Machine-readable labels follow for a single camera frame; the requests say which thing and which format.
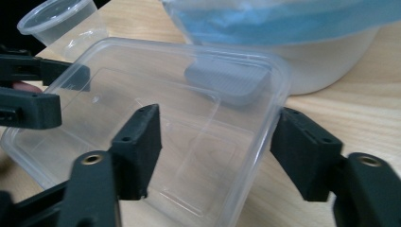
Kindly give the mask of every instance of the plastic bag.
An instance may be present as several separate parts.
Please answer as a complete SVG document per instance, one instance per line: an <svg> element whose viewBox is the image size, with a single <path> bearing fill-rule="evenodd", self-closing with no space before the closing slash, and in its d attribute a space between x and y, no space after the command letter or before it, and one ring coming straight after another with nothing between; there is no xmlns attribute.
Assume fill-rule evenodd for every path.
<svg viewBox="0 0 401 227"><path fill-rule="evenodd" d="M177 27L195 44L304 44L401 19L399 0L162 1Z"/></svg>

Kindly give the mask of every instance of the wooden surface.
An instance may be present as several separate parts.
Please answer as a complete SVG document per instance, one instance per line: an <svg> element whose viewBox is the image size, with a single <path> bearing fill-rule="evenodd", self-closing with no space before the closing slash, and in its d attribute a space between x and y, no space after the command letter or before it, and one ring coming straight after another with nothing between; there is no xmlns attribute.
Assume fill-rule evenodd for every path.
<svg viewBox="0 0 401 227"><path fill-rule="evenodd" d="M100 10L110 36L183 43L157 0L112 0ZM401 175L401 23L382 27L355 67L330 87L291 96L287 106L321 124L343 143L343 154L366 152ZM40 56L56 59L44 51ZM16 201L41 188L0 150L0 189ZM335 226L331 204L303 201L266 152L237 226Z"/></svg>

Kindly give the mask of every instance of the light wood tabletop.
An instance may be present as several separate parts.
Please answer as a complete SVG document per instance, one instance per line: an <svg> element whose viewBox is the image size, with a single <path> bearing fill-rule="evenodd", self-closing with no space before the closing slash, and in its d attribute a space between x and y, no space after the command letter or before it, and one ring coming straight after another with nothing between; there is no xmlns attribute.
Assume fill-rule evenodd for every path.
<svg viewBox="0 0 401 227"><path fill-rule="evenodd" d="M100 9L110 36L184 43L157 0L112 0ZM298 110L337 136L343 154L365 152L401 175L401 23L382 27L362 59L339 81L308 95L291 96ZM54 59L49 51L41 57ZM0 150L0 189L16 201L42 189ZM265 152L237 226L335 226L331 206L303 201L274 157Z"/></svg>

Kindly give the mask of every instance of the small plastic cup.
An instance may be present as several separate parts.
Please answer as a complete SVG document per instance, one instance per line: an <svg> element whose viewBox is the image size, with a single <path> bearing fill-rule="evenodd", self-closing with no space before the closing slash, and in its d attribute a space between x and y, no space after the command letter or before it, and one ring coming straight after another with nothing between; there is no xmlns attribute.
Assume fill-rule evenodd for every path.
<svg viewBox="0 0 401 227"><path fill-rule="evenodd" d="M45 1L21 19L17 28L68 61L108 37L93 0Z"/></svg>

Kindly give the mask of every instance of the cup rim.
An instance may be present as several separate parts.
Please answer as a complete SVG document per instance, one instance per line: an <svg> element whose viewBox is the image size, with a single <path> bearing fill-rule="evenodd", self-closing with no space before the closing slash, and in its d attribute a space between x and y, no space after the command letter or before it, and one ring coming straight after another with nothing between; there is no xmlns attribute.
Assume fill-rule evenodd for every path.
<svg viewBox="0 0 401 227"><path fill-rule="evenodd" d="M38 7L30 11L27 15L25 15L17 25L18 30L23 35L32 35L38 32L42 32L51 28L52 26L58 25L59 23L65 21L70 18L78 11L86 7L93 0L67 0L71 2L71 7L68 10L63 11L61 14L50 18L50 20L44 22L38 22L37 25L34 26L26 26L28 21L34 20L38 17L43 11L52 9L61 2L65 2L66 0L47 0L41 3Z"/></svg>

